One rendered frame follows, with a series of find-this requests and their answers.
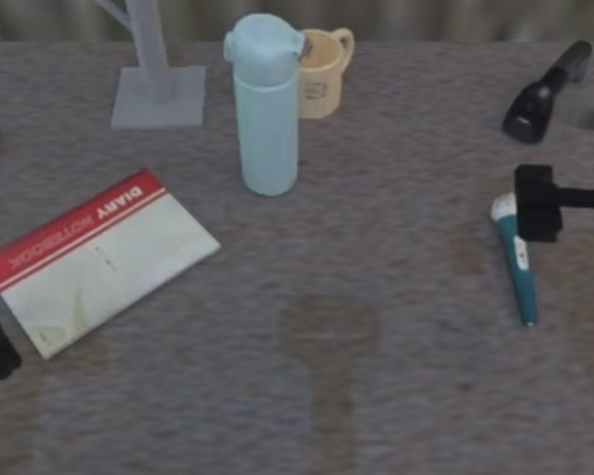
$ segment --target square metal base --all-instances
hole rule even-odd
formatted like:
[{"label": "square metal base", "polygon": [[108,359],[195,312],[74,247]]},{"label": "square metal base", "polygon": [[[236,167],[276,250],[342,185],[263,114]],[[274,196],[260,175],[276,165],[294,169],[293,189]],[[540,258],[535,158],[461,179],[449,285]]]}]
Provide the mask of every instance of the square metal base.
[{"label": "square metal base", "polygon": [[202,126],[205,102],[205,66],[171,67],[174,99],[154,102],[138,67],[121,70],[111,128],[169,129]]}]

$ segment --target red and white notebook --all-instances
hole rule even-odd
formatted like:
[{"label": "red and white notebook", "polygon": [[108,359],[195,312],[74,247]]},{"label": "red and white notebook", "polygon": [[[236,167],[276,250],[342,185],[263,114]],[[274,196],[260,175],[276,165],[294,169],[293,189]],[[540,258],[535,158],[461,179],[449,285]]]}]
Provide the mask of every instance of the red and white notebook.
[{"label": "red and white notebook", "polygon": [[220,244],[147,170],[0,249],[0,295],[48,359]]}]

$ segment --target blue pen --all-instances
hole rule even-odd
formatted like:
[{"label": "blue pen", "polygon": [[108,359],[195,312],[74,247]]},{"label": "blue pen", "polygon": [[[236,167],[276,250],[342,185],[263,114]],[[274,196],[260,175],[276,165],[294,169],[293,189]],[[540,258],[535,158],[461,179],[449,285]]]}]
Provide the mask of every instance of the blue pen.
[{"label": "blue pen", "polygon": [[522,323],[526,327],[533,327],[538,319],[535,282],[528,260],[528,247],[517,232],[517,202],[514,193],[495,199],[491,218],[504,242]]}]

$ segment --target cup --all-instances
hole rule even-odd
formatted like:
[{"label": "cup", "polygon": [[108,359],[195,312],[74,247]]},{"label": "cup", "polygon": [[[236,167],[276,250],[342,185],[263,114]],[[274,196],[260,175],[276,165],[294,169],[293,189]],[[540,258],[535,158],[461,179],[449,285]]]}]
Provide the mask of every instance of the cup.
[{"label": "cup", "polygon": [[303,30],[306,47],[299,60],[299,118],[323,119],[341,104],[343,76],[354,55],[354,34]]}]

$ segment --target table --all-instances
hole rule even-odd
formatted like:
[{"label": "table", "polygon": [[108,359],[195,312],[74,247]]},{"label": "table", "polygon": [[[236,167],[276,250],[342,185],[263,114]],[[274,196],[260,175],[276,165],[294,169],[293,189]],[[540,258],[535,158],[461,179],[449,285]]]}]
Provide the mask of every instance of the table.
[{"label": "table", "polygon": [[49,362],[0,301],[25,361],[0,382],[0,475],[594,475],[594,212],[531,245],[532,330],[488,218],[518,163],[594,185],[571,91],[543,144],[499,132],[564,47],[359,44],[267,199],[219,44],[170,46],[208,65],[204,127],[142,133],[109,129],[132,45],[0,44],[0,245],[146,166],[224,247]]}]

